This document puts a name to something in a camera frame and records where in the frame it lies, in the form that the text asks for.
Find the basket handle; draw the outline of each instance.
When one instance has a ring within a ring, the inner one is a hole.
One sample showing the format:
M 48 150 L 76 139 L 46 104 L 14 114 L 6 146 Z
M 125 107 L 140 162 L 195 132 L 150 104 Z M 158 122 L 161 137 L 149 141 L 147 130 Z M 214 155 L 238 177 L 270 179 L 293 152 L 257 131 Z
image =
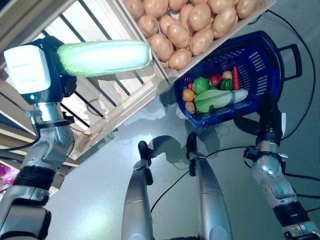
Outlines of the basket handle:
M 282 51 L 287 50 L 287 49 L 291 49 L 292 53 L 293 53 L 293 56 L 294 56 L 295 75 L 289 76 L 289 77 L 285 77 L 284 76 L 283 77 L 283 81 L 296 79 L 296 78 L 301 77 L 301 75 L 302 75 L 302 61 L 301 61 L 301 55 L 300 55 L 300 51 L 299 51 L 299 48 L 298 48 L 297 44 L 291 44 L 291 45 L 288 45 L 288 46 L 284 46 L 284 47 L 278 48 L 278 53 L 280 54 Z

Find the black cable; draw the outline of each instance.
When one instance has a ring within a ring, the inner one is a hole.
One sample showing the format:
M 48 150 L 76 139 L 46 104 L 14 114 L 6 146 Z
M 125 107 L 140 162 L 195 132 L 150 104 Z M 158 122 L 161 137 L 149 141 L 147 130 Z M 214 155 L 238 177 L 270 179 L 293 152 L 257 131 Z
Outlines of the black cable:
M 10 151 L 15 151 L 15 150 L 25 149 L 25 148 L 31 147 L 33 144 L 37 143 L 39 141 L 39 139 L 40 138 L 37 138 L 33 142 L 30 142 L 30 143 L 23 145 L 23 146 L 17 146 L 17 147 L 12 147 L 12 148 L 3 148 L 3 149 L 0 149 L 0 152 L 10 152 Z
M 305 47 L 306 51 L 309 54 L 311 63 L 312 63 L 312 68 L 313 68 L 313 85 L 312 85 L 312 92 L 311 92 L 311 96 L 307 105 L 307 108 L 302 116 L 302 118 L 300 119 L 300 121 L 298 122 L 298 124 L 295 126 L 295 128 L 292 130 L 292 132 L 290 132 L 287 136 L 285 136 L 284 138 L 282 138 L 281 140 L 285 140 L 287 138 L 289 138 L 292 134 L 294 134 L 294 132 L 298 129 L 298 127 L 300 126 L 300 124 L 303 122 L 303 120 L 305 119 L 306 115 L 309 112 L 309 109 L 311 107 L 311 103 L 313 101 L 314 98 L 314 93 L 315 93 L 315 86 L 316 86 L 316 67 L 315 67 L 315 61 L 314 58 L 312 57 L 312 54 L 310 52 L 309 47 L 307 46 L 306 42 L 303 40 L 303 38 L 300 36 L 300 34 L 297 32 L 297 30 L 294 28 L 294 26 L 291 25 L 290 22 L 288 22 L 286 19 L 284 19 L 282 16 L 278 15 L 277 13 L 271 11 L 271 10 L 267 10 L 266 12 L 269 12 L 271 14 L 273 14 L 274 16 L 278 17 L 279 19 L 281 19 L 282 21 L 284 21 L 292 30 L 293 32 L 296 34 L 296 36 L 299 38 L 299 40 L 301 41 L 301 43 L 303 44 L 303 46 Z
M 8 188 L 10 188 L 10 187 L 7 187 L 7 188 L 5 188 L 5 189 L 2 189 L 2 190 L 0 191 L 0 193 L 4 192 L 4 191 L 7 190 Z
M 185 175 L 187 175 L 189 171 L 185 172 L 181 177 L 178 178 L 177 181 L 174 182 L 174 184 L 172 184 L 164 193 L 161 194 L 161 196 L 155 201 L 155 203 L 153 204 L 150 212 L 152 213 L 152 211 L 154 210 L 155 206 L 157 205 L 157 203 L 160 201 L 160 199 L 167 193 L 169 192 L 170 189 L 172 189 L 174 187 L 174 185 L 176 185 Z
M 223 149 L 219 149 L 217 151 L 214 151 L 210 154 L 208 154 L 206 156 L 206 158 L 210 157 L 213 154 L 219 153 L 219 152 L 223 152 L 223 151 L 227 151 L 227 150 L 231 150 L 231 149 L 243 149 L 243 148 L 247 148 L 249 146 L 233 146 L 233 147 L 228 147 L 228 148 L 223 148 Z M 153 204 L 150 212 L 152 213 L 152 211 L 154 210 L 155 206 L 157 205 L 157 203 L 160 201 L 160 199 L 167 193 L 169 192 L 170 189 L 172 189 L 174 187 L 174 185 L 176 185 L 189 171 L 185 172 L 181 177 L 178 178 L 177 181 L 175 181 L 164 193 L 161 194 L 161 196 L 155 201 L 155 203 Z
M 12 158 L 12 157 L 7 157 L 7 156 L 0 156 L 0 159 L 13 161 L 13 162 L 17 162 L 17 163 L 20 163 L 20 164 L 22 164 L 24 162 L 24 161 L 21 161 L 19 159 L 15 159 L 15 158 Z
M 17 147 L 11 147 L 11 148 L 3 148 L 0 149 L 0 152 L 10 152 L 10 151 L 16 151 L 20 149 L 25 149 L 28 147 L 31 147 L 33 144 L 37 143 L 40 140 L 40 130 L 38 124 L 32 124 L 33 130 L 35 132 L 35 140 L 33 142 L 30 142 L 26 145 L 17 146 Z
M 297 194 L 297 197 L 307 198 L 307 199 L 320 199 L 320 196 L 307 195 L 307 194 Z
M 255 24 L 256 22 L 258 22 L 258 21 L 259 21 L 260 17 L 261 17 L 261 15 L 259 15 L 259 16 L 256 18 L 256 20 L 254 20 L 254 21 L 252 21 L 252 22 L 248 23 L 248 25 Z
M 314 176 L 298 175 L 298 174 L 292 174 L 292 173 L 287 173 L 287 172 L 284 172 L 283 175 L 286 175 L 288 177 L 293 177 L 293 178 L 309 179 L 309 180 L 320 182 L 320 178 L 317 178 Z
M 217 150 L 217 151 L 214 151 L 214 152 L 208 154 L 206 156 L 206 158 L 212 156 L 213 154 L 217 154 L 219 152 L 223 152 L 223 151 L 227 151 L 227 150 L 231 150 L 231 149 L 246 149 L 248 147 L 251 147 L 251 146 L 233 146 L 233 147 L 223 148 L 223 149 L 220 149 L 220 150 Z
M 307 212 L 307 213 L 310 213 L 310 212 L 313 212 L 313 211 L 316 211 L 316 210 L 320 210 L 320 207 L 316 207 L 316 208 L 309 209 L 309 210 L 307 210 L 306 212 Z

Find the pink object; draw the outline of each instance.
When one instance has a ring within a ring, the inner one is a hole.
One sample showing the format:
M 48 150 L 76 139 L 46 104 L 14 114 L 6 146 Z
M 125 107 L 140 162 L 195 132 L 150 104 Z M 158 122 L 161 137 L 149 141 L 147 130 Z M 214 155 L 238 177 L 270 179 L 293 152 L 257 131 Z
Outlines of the pink object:
M 6 173 L 10 173 L 12 168 L 9 167 L 9 166 L 4 166 L 4 170 L 5 170 Z
M 2 177 L 2 181 L 5 184 L 9 184 L 12 185 L 14 184 L 15 180 L 17 177 L 17 173 L 15 171 L 11 171 L 11 172 L 7 172 L 3 177 Z
M 0 178 L 6 174 L 5 166 L 0 165 Z
M 0 191 L 2 191 L 5 188 L 7 188 L 6 184 L 2 180 L 0 180 Z

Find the wooden crate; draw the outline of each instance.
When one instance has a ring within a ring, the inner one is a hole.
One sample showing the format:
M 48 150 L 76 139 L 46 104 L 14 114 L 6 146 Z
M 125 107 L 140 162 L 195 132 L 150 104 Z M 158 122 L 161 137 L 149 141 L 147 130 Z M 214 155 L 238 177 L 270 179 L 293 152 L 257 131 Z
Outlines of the wooden crate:
M 24 116 L 31 106 L 10 85 L 2 56 L 5 49 L 46 35 L 53 35 L 64 43 L 110 39 L 146 41 L 123 0 L 30 0 L 24 9 L 17 7 L 22 3 L 26 4 L 24 0 L 12 0 L 11 5 L 0 12 L 0 24 L 3 19 L 10 22 L 0 34 L 0 113 L 28 134 L 22 135 L 15 129 L 0 126 L 4 129 L 0 132 L 0 139 L 10 137 L 10 141 L 2 141 L 2 147 L 18 146 L 34 139 L 30 120 Z M 153 63 L 141 70 L 101 77 L 78 77 L 76 94 L 62 101 L 63 110 L 78 117 L 71 126 L 76 139 L 74 149 L 65 164 L 79 165 L 82 161 L 79 157 L 83 153 L 275 3 L 276 0 L 258 0 L 251 16 L 239 21 L 225 37 L 213 41 L 206 52 L 193 57 L 189 65 L 180 71 L 165 70 L 153 55 Z M 23 156 L 26 150 L 13 154 Z

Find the wooden slat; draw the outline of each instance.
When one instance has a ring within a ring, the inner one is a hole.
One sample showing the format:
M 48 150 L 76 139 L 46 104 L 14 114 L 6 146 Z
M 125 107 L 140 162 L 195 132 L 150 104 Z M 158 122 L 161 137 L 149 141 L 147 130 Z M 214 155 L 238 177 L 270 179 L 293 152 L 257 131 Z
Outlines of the wooden slat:
M 115 104 L 122 103 L 128 98 L 128 95 L 122 88 L 108 75 L 92 77 L 99 87 L 115 102 Z
M 27 130 L 29 133 L 34 132 L 31 121 L 26 117 L 25 112 L 2 95 L 0 95 L 0 114 Z
M 63 15 L 86 42 L 107 40 L 78 1 L 72 4 Z
M 16 153 L 9 152 L 9 151 L 8 152 L 5 152 L 5 151 L 0 152 L 0 162 L 6 166 L 13 167 L 17 170 L 20 170 L 21 163 L 16 162 L 16 161 L 11 161 L 6 158 L 10 158 L 10 159 L 14 159 L 14 160 L 22 161 L 22 162 L 25 160 L 24 155 L 16 154 Z
M 70 97 L 65 97 L 62 103 L 89 125 L 92 125 L 101 118 L 88 111 L 87 105 L 75 94 Z
M 103 115 L 115 107 L 84 77 L 77 77 L 76 91 Z
M 65 44 L 80 43 L 77 36 L 70 30 L 70 28 L 62 21 L 60 17 L 57 17 L 45 31 L 64 42 Z
M 22 141 L 32 143 L 35 140 L 35 136 L 29 132 L 22 131 L 15 127 L 6 125 L 0 122 L 0 134 L 6 135 L 15 139 L 20 139 Z
M 23 4 L 35 0 L 17 0 L 18 11 L 11 13 L 13 18 L 23 11 Z M 4 49 L 18 46 L 35 39 L 42 29 L 49 25 L 61 12 L 68 8 L 75 0 L 37 0 L 36 4 L 11 27 L 10 31 L 0 40 L 0 52 Z
M 7 136 L 7 135 L 0 133 L 0 148 L 1 149 L 15 148 L 15 147 L 20 147 L 20 146 L 23 146 L 26 144 L 28 144 L 28 142 L 22 141 L 20 139 L 17 139 L 17 138 L 11 137 L 11 136 Z M 12 152 L 15 154 L 20 154 L 20 155 L 25 156 L 29 149 L 30 149 L 30 147 L 26 147 L 24 149 L 15 150 Z
M 32 110 L 32 106 L 29 105 L 18 91 L 11 86 L 8 82 L 0 78 L 0 92 L 10 98 L 13 102 L 23 108 L 25 111 Z
M 32 9 L 39 0 L 11 0 L 0 11 L 0 39 Z
M 127 31 L 126 23 L 114 12 L 113 1 L 85 0 L 84 2 L 113 40 L 136 39 L 132 32 Z
M 79 139 L 83 138 L 83 141 L 75 143 L 74 146 L 77 150 L 73 151 L 70 156 L 73 159 L 78 158 L 168 87 L 169 84 L 166 81 L 155 76 L 154 79 L 148 81 L 127 100 L 122 102 L 121 105 L 115 107 L 103 119 L 80 135 Z

